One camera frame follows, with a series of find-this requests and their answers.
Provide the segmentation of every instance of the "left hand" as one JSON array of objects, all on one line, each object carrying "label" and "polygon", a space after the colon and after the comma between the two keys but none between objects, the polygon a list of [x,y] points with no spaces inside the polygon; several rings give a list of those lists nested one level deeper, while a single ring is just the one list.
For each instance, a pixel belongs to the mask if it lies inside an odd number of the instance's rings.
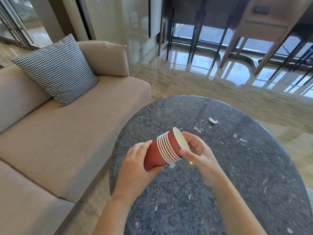
[{"label": "left hand", "polygon": [[152,179],[163,168],[155,167],[147,172],[143,162],[152,140],[135,144],[128,150],[119,170],[116,186],[112,197],[122,199],[132,205],[136,198],[143,192]]}]

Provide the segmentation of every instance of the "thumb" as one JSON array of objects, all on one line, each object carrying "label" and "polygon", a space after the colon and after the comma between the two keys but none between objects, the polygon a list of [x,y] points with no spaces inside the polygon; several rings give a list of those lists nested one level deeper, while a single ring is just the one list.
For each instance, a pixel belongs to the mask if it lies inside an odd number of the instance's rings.
[{"label": "thumb", "polygon": [[197,162],[199,160],[199,156],[197,154],[194,154],[193,152],[187,151],[185,149],[180,149],[179,153],[182,154],[184,158],[197,165]]},{"label": "thumb", "polygon": [[149,175],[151,176],[151,180],[163,169],[163,166],[158,166],[149,171]]}]

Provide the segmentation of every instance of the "granite tabletop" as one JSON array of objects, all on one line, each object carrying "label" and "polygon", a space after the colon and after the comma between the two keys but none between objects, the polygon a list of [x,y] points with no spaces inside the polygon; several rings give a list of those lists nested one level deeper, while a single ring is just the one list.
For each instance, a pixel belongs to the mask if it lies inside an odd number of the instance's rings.
[{"label": "granite tabletop", "polygon": [[[208,118],[219,121],[209,122]],[[258,122],[240,110],[200,96],[155,101],[136,113],[115,143],[110,192],[127,150],[177,127],[208,144],[268,235],[312,235],[309,198],[294,163]],[[137,198],[125,234],[226,234],[213,191],[197,167],[166,165]]]}]

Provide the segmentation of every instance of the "houndstooth pillow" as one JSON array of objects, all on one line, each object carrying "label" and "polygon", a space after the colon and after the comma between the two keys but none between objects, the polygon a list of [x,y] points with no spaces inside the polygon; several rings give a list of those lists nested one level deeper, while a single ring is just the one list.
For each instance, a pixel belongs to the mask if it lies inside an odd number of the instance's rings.
[{"label": "houndstooth pillow", "polygon": [[99,81],[72,34],[11,60],[45,88],[59,107],[73,102]]}]

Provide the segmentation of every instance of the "hand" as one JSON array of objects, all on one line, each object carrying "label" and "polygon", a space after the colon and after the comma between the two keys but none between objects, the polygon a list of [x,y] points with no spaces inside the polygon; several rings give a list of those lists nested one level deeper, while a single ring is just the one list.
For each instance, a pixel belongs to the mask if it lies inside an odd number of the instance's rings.
[{"label": "hand", "polygon": [[132,205],[136,198],[163,168],[159,166],[146,172],[143,167],[143,161],[151,143],[152,140],[145,143],[140,142],[128,150],[122,166],[120,167],[112,197],[123,199],[129,205]]},{"label": "hand", "polygon": [[191,152],[188,152],[184,149],[181,149],[179,152],[183,155],[184,158],[190,160],[198,167],[204,182],[208,186],[214,187],[216,181],[221,176],[226,175],[218,164],[210,147],[207,146],[205,142],[203,142],[203,140],[196,135],[187,132],[182,132],[182,134],[186,139]]}]

